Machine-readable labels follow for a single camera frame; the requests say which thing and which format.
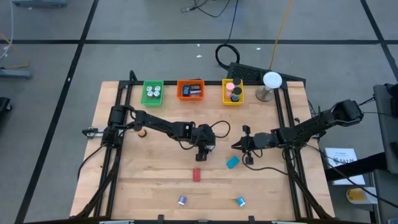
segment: black floor line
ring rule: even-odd
[[[84,44],[223,44],[224,39],[165,39],[165,40],[84,40]],[[272,39],[232,39],[231,44],[274,44]],[[80,44],[80,40],[14,40],[14,44]],[[374,45],[398,44],[398,40],[279,40],[278,44],[306,45]]]
[[[47,157],[47,153],[49,152],[50,145],[52,138],[54,136],[55,129],[57,128],[58,121],[61,116],[62,108],[65,103],[65,100],[67,98],[68,90],[70,87],[70,84],[73,79],[73,75],[75,74],[76,66],[78,64],[81,51],[83,50],[84,46],[84,41],[87,38],[88,30],[90,29],[91,22],[93,21],[93,17],[98,5],[99,0],[94,0],[93,5],[91,6],[90,13],[88,14],[88,18],[85,24],[85,27],[83,29],[83,32],[80,37],[80,43],[76,49],[75,56],[73,57],[72,64],[70,65],[68,75],[65,79],[65,83],[63,84],[63,88],[60,94],[60,98],[58,99],[57,106],[55,107],[54,114],[51,119],[50,127],[49,130],[47,131],[47,134],[44,139],[44,143],[42,146],[42,149],[40,150],[39,158],[37,159],[35,168],[33,170],[32,177],[30,178],[28,187],[26,189],[24,199],[22,200],[21,206],[19,207],[19,211],[15,220],[15,223],[23,223],[27,214],[27,211],[29,209],[30,202],[32,200],[34,191],[37,186],[37,182],[39,181],[40,173],[42,172],[45,158]]]
[[[372,25],[373,31],[374,31],[377,39],[381,42],[381,48],[383,49],[384,55],[387,58],[388,64],[390,65],[394,76],[398,80],[398,68],[397,68],[396,61],[394,60],[394,57],[392,56],[390,50],[388,49],[387,44],[384,41],[384,37],[381,34],[379,26],[377,25],[376,20],[374,19],[366,0],[361,0],[361,4],[362,4],[363,9],[365,10],[366,15],[368,16],[369,22]]]

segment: yellow bin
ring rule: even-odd
[[[244,102],[244,93],[243,93],[243,81],[241,81],[241,84],[239,84],[238,87],[240,87],[242,89],[242,94],[239,96],[239,101],[238,102],[232,102],[230,98],[225,97],[225,93],[227,91],[226,89],[226,84],[232,82],[233,79],[232,78],[224,78],[223,79],[223,103],[224,105],[228,105],[228,106],[238,106],[243,104]]]

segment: wooden table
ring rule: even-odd
[[[104,127],[110,108],[114,105],[118,82],[103,82],[99,94],[93,126]],[[302,82],[289,82],[289,95],[295,118],[310,118],[307,97]],[[159,214],[167,220],[294,220],[294,210],[288,177],[274,170],[252,171],[240,163],[228,169],[226,162],[242,152],[231,149],[240,140],[242,125],[251,127],[252,133],[269,132],[279,128],[275,100],[259,101],[254,92],[257,86],[244,87],[244,104],[225,106],[221,86],[205,86],[203,101],[180,101],[175,85],[164,86],[161,107],[150,108],[141,104],[142,85],[134,85],[130,105],[168,121],[194,121],[213,124],[221,119],[231,124],[228,137],[216,139],[216,149],[206,162],[196,162],[197,148],[184,151],[176,141],[164,133],[146,129],[148,135],[140,138],[134,131],[124,137],[121,165],[114,199],[112,219],[155,220]],[[213,128],[216,135],[224,135],[225,124]],[[88,140],[85,157],[100,145],[100,138]],[[311,140],[310,145],[317,147]],[[308,189],[319,204],[334,215],[328,185],[319,152],[302,149],[303,166]],[[82,169],[73,201],[71,215],[76,215],[98,188],[104,150],[92,158]],[[254,167],[271,166],[286,171],[281,149],[266,149],[262,158],[254,158]],[[201,182],[192,181],[192,169],[201,169]],[[297,188],[302,217],[305,216],[302,194]],[[180,195],[187,197],[181,207]],[[101,214],[104,214],[108,193],[104,194]],[[243,197],[246,205],[239,207],[236,198]]]

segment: small cup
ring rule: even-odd
[[[232,90],[234,90],[235,85],[234,85],[234,83],[227,83],[225,87],[228,91],[232,91]]]
[[[231,98],[232,97],[232,91],[225,91],[225,98]]]

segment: wire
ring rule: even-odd
[[[228,39],[227,39],[227,41],[226,41],[224,44],[221,44],[221,45],[219,45],[219,46],[216,48],[216,61],[217,61],[218,65],[220,65],[223,69],[225,69],[225,70],[227,70],[227,71],[229,70],[229,65],[223,64],[223,63],[220,61],[220,59],[218,58],[218,51],[219,51],[221,48],[227,47],[227,48],[231,49],[231,50],[235,53],[235,56],[236,56],[236,62],[235,62],[235,63],[240,63],[240,60],[241,60],[241,55],[240,55],[239,51],[238,51],[234,46],[228,44],[229,40],[231,39],[232,30],[233,30],[233,28],[234,28],[235,17],[236,17],[236,10],[237,10],[237,8],[238,8],[238,2],[239,2],[239,0],[236,0],[235,11],[234,11],[234,17],[233,17],[233,19],[232,19],[231,30],[229,31]]]
[[[0,56],[0,59],[2,59],[7,54],[8,50],[10,49],[10,47],[12,45],[12,41],[14,40],[14,7],[12,5],[12,1],[10,0],[9,2],[10,2],[10,10],[11,10],[11,39],[10,39],[10,42],[8,43],[8,47],[6,47],[5,51]]]
[[[228,4],[229,4],[230,1],[231,1],[231,0],[228,0],[228,2],[225,4],[224,9],[223,9],[217,16],[212,15],[212,14],[210,14],[210,13],[205,12],[204,10],[202,10],[200,7],[201,7],[203,4],[200,5],[200,6],[198,6],[197,0],[193,0],[193,3],[195,4],[195,7],[196,7],[197,9],[199,9],[201,12],[203,12],[203,13],[206,14],[207,16],[211,16],[211,17],[213,17],[213,18],[217,18],[217,17],[220,17],[220,15],[222,15],[222,13],[225,11],[225,9],[226,9],[226,7],[228,6]]]
[[[202,4],[199,5],[198,7],[203,6],[203,5],[206,4],[207,2],[208,2],[208,0],[206,0],[204,3],[202,3]],[[180,12],[181,12],[181,13],[186,13],[186,12],[194,11],[194,10],[197,9],[198,7],[196,7],[196,6],[183,7],[183,8],[180,9]]]
[[[289,5],[287,6],[287,9],[285,11],[285,16],[284,16],[284,19],[282,20],[282,24],[280,25],[280,28],[279,28],[279,31],[278,31],[278,35],[276,36],[276,40],[275,40],[275,44],[274,44],[274,50],[272,51],[271,64],[269,65],[269,70],[272,69],[272,65],[274,64],[274,58],[275,58],[276,50],[278,48],[278,40],[279,40],[280,34],[282,33],[282,30],[283,30],[283,28],[285,26],[286,18],[289,15],[290,8],[292,7],[292,4],[293,4],[293,0],[290,0],[289,1]]]
[[[0,33],[0,36],[11,46],[13,47],[15,50],[19,50],[17,48],[17,46],[15,46],[15,44],[11,43],[11,41],[9,39],[7,39],[7,37]],[[22,57],[26,60],[26,64],[24,65],[13,65],[13,66],[8,66],[8,67],[4,67],[5,69],[17,69],[17,68],[27,68],[30,66],[30,60],[22,53],[20,52],[20,54],[22,55]]]
[[[372,98],[370,98],[368,100],[365,100],[364,102],[360,103],[358,106],[362,106],[362,105],[365,105],[366,103],[370,103],[370,102],[373,102],[373,101],[374,101],[374,96],[372,96]]]
[[[231,131],[231,125],[227,122],[227,121],[217,121],[216,123],[214,123],[213,125],[211,125],[210,127],[213,128],[216,124],[220,124],[220,123],[226,123],[228,125],[228,131],[226,132],[226,134],[224,136],[216,136],[216,138],[225,138],[229,132]]]
[[[390,202],[390,201],[388,201],[388,200],[386,200],[386,199],[384,199],[384,198],[381,198],[381,197],[379,197],[379,196],[373,194],[372,192],[366,190],[364,187],[359,186],[358,184],[356,184],[355,182],[353,182],[352,180],[350,180],[349,177],[347,177],[347,175],[345,175],[344,173],[342,173],[342,171],[338,170],[336,167],[333,167],[333,166],[324,158],[324,155],[323,155],[322,151],[321,151],[319,148],[314,147],[314,146],[311,146],[311,145],[309,145],[309,144],[306,144],[306,146],[311,147],[311,148],[315,149],[316,151],[318,151],[318,152],[320,153],[321,158],[323,159],[323,161],[324,161],[326,164],[328,164],[328,165],[330,166],[330,168],[332,168],[334,171],[336,171],[336,172],[337,172],[340,176],[342,176],[344,179],[347,179],[349,182],[351,182],[353,185],[355,185],[355,187],[359,187],[360,189],[362,189],[363,191],[365,191],[365,192],[368,193],[369,195],[371,195],[371,196],[373,196],[373,197],[379,199],[380,201],[382,201],[382,202],[384,202],[384,203],[386,203],[386,204],[388,204],[388,205],[391,205],[391,206],[393,206],[394,208],[398,208],[398,205],[396,205],[396,204],[394,204],[394,203],[392,203],[392,202]]]
[[[91,153],[80,165],[79,167],[79,171],[77,172],[77,180],[79,180],[79,176],[80,176],[80,171],[81,168],[83,168],[83,166],[85,165],[85,163],[92,158],[97,152],[99,152],[104,146],[100,146],[99,148],[97,148],[97,150],[95,150],[93,153]]]
[[[258,158],[261,158],[261,157],[262,157],[262,149],[260,149],[260,152],[261,152],[261,155],[260,155],[260,156],[257,155],[257,153],[256,153],[255,151],[252,151],[252,152],[253,152],[253,154],[256,155]]]
[[[308,101],[308,104],[310,105],[310,112],[311,112],[311,114],[317,115],[317,112],[315,112],[315,109],[313,108],[311,101],[310,101],[310,100],[307,100],[307,101]]]
[[[393,118],[397,118],[397,117],[395,117],[395,116],[393,116],[393,115],[391,115],[391,114],[386,114],[386,113],[379,113],[379,112],[362,112],[362,113],[382,114],[382,115],[386,115],[386,116],[391,116],[391,117],[393,117]]]
[[[232,29],[234,28],[234,23],[235,23],[236,9],[238,8],[238,1],[239,0],[236,0],[234,17],[232,18],[231,30],[229,31],[228,40],[225,42],[225,44],[228,44],[229,40],[231,39]]]
[[[286,148],[284,148],[283,150],[282,150],[282,158],[284,159],[284,160],[286,160],[287,162],[290,162],[290,161],[293,161],[295,158],[297,158],[297,154],[298,154],[298,152],[296,151],[296,149],[295,148],[292,148],[292,151],[294,151],[294,155],[293,155],[293,157],[292,158],[290,158],[290,159],[287,159],[286,157],[285,157],[285,150],[287,149],[287,147]]]
[[[260,171],[260,170],[265,170],[265,169],[272,169],[272,170],[274,170],[274,171],[280,172],[281,174],[289,175],[288,173],[283,172],[283,171],[281,171],[281,170],[279,170],[279,169],[276,169],[276,168],[274,168],[274,167],[262,167],[262,168],[252,168],[252,167],[249,167],[249,166],[245,163],[245,161],[244,161],[244,157],[245,157],[246,155],[247,155],[247,153],[244,153],[244,154],[243,154],[243,156],[242,156],[242,163],[243,163],[244,166],[246,166],[247,168],[249,168],[249,169],[251,169],[251,170]]]

